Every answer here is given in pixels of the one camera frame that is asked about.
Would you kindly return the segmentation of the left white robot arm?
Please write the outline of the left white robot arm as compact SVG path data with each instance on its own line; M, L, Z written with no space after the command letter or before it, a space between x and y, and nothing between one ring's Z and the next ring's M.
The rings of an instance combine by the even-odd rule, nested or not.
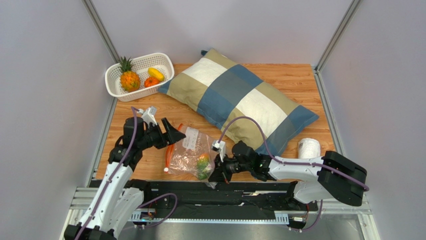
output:
M118 239L133 212L152 197L150 182L130 180L143 151L151 147L162 149L186 137L166 118L161 121L165 132L141 117L126 119L123 135L109 154L105 175L93 200L78 223L65 228L64 239Z

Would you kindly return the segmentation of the yellow fake corn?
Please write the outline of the yellow fake corn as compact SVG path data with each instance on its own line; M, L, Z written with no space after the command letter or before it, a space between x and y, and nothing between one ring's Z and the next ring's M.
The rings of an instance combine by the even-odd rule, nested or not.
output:
M160 82L163 82L165 80L165 76L156 68L150 67L148 69L148 74L150 77L156 78Z

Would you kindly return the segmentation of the orange fake pumpkin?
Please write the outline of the orange fake pumpkin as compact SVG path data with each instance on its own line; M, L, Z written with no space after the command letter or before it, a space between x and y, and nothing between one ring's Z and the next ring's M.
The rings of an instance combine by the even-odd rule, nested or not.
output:
M155 78L153 76L150 76L150 77L148 77L148 78L145 79L143 85L144 85L145 88L149 88L149 87L158 85L159 83L160 83L159 79L157 79L157 78Z

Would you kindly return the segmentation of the clear orange zip bag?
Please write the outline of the clear orange zip bag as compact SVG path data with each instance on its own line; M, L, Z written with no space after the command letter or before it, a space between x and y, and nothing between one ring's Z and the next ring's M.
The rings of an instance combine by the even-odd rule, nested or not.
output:
M184 133L186 138L167 147L163 171L171 175L191 174L197 178L196 162L200 155L209 154L211 175L215 169L216 152L211 150L214 139L208 134L184 124L180 124L177 130ZM215 189L218 183L208 182L208 178L204 180L197 178L197 180Z

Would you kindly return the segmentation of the fake pineapple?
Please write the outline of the fake pineapple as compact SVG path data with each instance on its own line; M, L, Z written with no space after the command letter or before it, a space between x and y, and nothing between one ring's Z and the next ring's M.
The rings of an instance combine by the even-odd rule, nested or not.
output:
M141 80L139 75L133 71L133 60L121 56L118 63L121 72L121 87L129 93L137 91L141 86Z

